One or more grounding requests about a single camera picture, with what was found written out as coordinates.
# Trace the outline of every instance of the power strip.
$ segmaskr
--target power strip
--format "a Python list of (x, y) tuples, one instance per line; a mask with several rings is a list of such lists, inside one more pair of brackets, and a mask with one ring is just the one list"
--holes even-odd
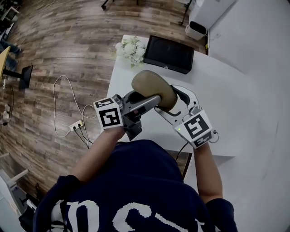
[(82, 126), (83, 126), (83, 122), (82, 122), (82, 120), (79, 120), (79, 121), (75, 122), (74, 124), (71, 124), (69, 126), (69, 128), (71, 129), (71, 131), (74, 131), (77, 128), (82, 127)]

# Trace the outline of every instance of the white print on shirt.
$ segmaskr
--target white print on shirt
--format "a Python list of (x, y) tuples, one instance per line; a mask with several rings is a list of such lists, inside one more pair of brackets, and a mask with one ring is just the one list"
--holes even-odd
[(72, 225), (72, 232), (78, 232), (77, 209), (81, 206), (85, 206), (87, 208), (88, 232), (98, 231), (100, 225), (99, 207), (94, 201), (83, 201), (82, 203), (78, 203), (78, 201), (67, 202), (67, 205), (71, 206), (68, 211), (68, 219)]
[(201, 226), (204, 225), (203, 222), (199, 222), (197, 219), (195, 220), (198, 223), (198, 232), (203, 232), (203, 229), (201, 228)]
[(132, 227), (130, 227), (129, 224), (126, 222), (126, 218), (131, 209), (137, 209), (139, 214), (145, 218), (150, 217), (152, 213), (148, 205), (142, 205), (133, 202), (123, 206), (117, 211), (113, 219), (113, 226), (118, 232), (129, 232), (135, 230)]
[(222, 232), (222, 231), (216, 226), (216, 232)]
[[(81, 203), (78, 202), (67, 202), (67, 205), (70, 205), (68, 210), (68, 220), (72, 226), (72, 232), (78, 232), (77, 228), (77, 209), (81, 206), (85, 206), (87, 208), (87, 223), (88, 223), (88, 232), (97, 232), (100, 225), (99, 219), (99, 207), (94, 201), (83, 201)], [(113, 226), (118, 232), (130, 232), (134, 231), (127, 222), (126, 218), (129, 214), (131, 209), (137, 209), (139, 214), (145, 218), (151, 216), (152, 211), (150, 206), (143, 205), (139, 203), (129, 203), (119, 209), (113, 219)], [(183, 229), (182, 227), (176, 225), (175, 223), (166, 220), (160, 214), (156, 213), (155, 218), (163, 222), (165, 225), (172, 226), (173, 228), (177, 229), (180, 232), (188, 232), (188, 230)], [(198, 232), (203, 232), (201, 225), (204, 225), (203, 222), (199, 222), (197, 219), (195, 220), (198, 223)]]
[(164, 224), (166, 224), (166, 225), (170, 225), (170, 226), (172, 226), (173, 228), (178, 229), (178, 230), (181, 231), (181, 232), (188, 232), (188, 230), (183, 229), (183, 228), (179, 227), (178, 225), (176, 225), (175, 223), (166, 220), (164, 217), (162, 217), (162, 216), (161, 216), (160, 214), (158, 214), (158, 213), (155, 214), (155, 217), (156, 217), (157, 219), (159, 219), (161, 222), (163, 222)]

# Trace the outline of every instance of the sleeve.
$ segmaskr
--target sleeve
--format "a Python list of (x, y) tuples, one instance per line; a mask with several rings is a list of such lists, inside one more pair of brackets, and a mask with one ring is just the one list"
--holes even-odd
[(237, 232), (233, 205), (221, 198), (206, 203), (213, 224), (221, 232)]
[(81, 186), (80, 181), (72, 175), (60, 176), (57, 183), (47, 192), (37, 207), (33, 218), (33, 232), (50, 229), (50, 213), (59, 200), (64, 200), (71, 192)]

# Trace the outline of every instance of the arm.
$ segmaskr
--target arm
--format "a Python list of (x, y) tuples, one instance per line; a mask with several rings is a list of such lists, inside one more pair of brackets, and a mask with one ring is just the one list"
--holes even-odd
[(89, 181), (106, 163), (124, 133), (123, 127), (105, 129), (72, 169), (71, 175), (76, 176), (81, 182)]
[(194, 150), (198, 194), (204, 203), (222, 198), (222, 180), (213, 160), (209, 144)]

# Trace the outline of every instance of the black stand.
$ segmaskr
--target black stand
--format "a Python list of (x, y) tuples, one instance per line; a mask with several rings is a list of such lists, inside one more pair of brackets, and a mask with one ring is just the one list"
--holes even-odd
[(7, 69), (3, 70), (4, 75), (8, 75), (11, 77), (19, 78), (19, 89), (26, 89), (29, 88), (29, 83), (30, 83), (30, 78), (31, 78), (31, 73), (32, 73), (32, 65), (24, 67), (22, 69), (22, 73), (17, 73), (17, 72), (12, 72)]
[(107, 7), (106, 7), (106, 4), (107, 4), (108, 0), (106, 0), (103, 5), (101, 5), (102, 9), (105, 10)]
[(187, 13), (187, 11), (188, 11), (188, 9), (189, 9), (189, 6), (190, 6), (191, 2), (192, 2), (192, 0), (190, 0), (189, 3), (187, 3), (187, 4), (184, 4), (184, 6), (186, 7), (186, 9), (185, 9), (185, 13), (184, 13), (184, 15), (183, 15), (183, 19), (182, 19), (182, 21), (178, 22), (178, 24), (179, 24), (180, 26), (182, 26), (183, 23), (184, 23), (184, 19), (185, 19), (186, 13)]

